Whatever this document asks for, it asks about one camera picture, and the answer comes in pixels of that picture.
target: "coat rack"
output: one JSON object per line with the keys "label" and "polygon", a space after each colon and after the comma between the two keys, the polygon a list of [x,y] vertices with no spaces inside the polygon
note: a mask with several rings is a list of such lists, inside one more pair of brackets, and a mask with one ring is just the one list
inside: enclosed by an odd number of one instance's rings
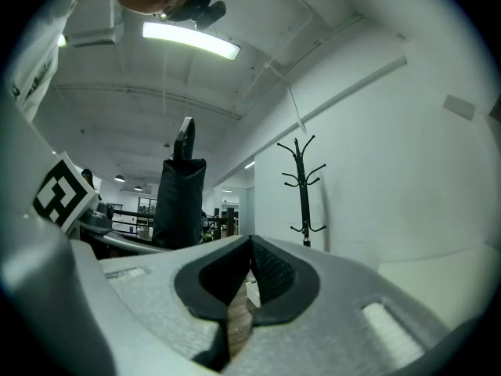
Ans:
{"label": "coat rack", "polygon": [[310,144],[310,142],[315,138],[315,136],[312,136],[312,138],[308,141],[302,152],[299,149],[299,142],[297,139],[294,139],[294,143],[296,145],[296,153],[292,151],[292,149],[289,149],[287,146],[282,145],[281,143],[277,143],[278,146],[289,150],[292,153],[292,156],[294,157],[294,160],[296,161],[296,167],[297,167],[297,177],[292,174],[287,174],[283,172],[283,175],[286,175],[288,177],[292,177],[293,179],[296,180],[297,184],[296,185],[291,185],[289,183],[285,183],[287,186],[292,186],[293,188],[296,188],[299,186],[299,194],[301,196],[301,214],[302,214],[302,225],[303,228],[298,230],[294,227],[291,227],[292,230],[297,231],[298,233],[303,233],[305,238],[303,239],[303,245],[305,247],[311,247],[312,243],[310,241],[310,230],[313,233],[318,233],[319,231],[322,231],[326,229],[327,227],[324,226],[318,230],[314,230],[312,228],[312,221],[310,219],[310,202],[308,199],[308,186],[311,186],[318,181],[320,181],[320,178],[317,178],[315,181],[312,181],[311,183],[308,182],[309,178],[312,176],[314,172],[317,172],[321,168],[327,167],[326,164],[323,166],[320,166],[313,170],[311,173],[308,174],[308,177],[305,175],[305,163],[303,162],[303,159],[305,158],[305,150]]}

